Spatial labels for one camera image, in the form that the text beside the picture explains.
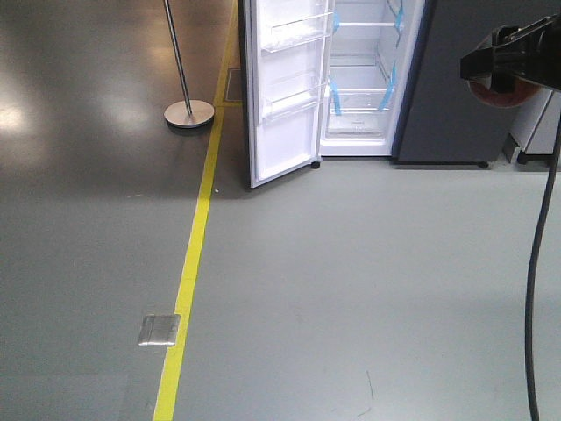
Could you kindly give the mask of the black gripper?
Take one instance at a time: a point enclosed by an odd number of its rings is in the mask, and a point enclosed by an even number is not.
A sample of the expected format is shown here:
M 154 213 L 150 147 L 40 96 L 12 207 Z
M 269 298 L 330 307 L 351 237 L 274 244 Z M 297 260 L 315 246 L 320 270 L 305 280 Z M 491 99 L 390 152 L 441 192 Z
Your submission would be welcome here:
M 460 60 L 460 77 L 493 93 L 513 93 L 524 81 L 560 90 L 560 16 L 525 27 L 502 26 Z

